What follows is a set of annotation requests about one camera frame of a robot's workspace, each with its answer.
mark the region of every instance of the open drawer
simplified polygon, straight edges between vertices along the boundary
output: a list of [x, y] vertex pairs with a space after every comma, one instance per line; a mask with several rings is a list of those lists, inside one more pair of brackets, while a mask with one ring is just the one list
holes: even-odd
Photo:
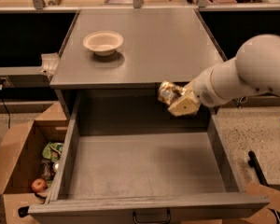
[[175, 118], [155, 90], [78, 92], [40, 223], [170, 223], [250, 217], [268, 204], [242, 193], [202, 107]]

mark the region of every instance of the robotic hand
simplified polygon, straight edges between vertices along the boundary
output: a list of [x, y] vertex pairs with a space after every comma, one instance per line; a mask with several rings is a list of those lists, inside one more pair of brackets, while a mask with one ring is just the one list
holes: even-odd
[[280, 36], [257, 35], [236, 56], [202, 71], [185, 87], [168, 81], [159, 88], [159, 100], [175, 116], [196, 114], [200, 104], [224, 105], [232, 99], [271, 93], [280, 96]]

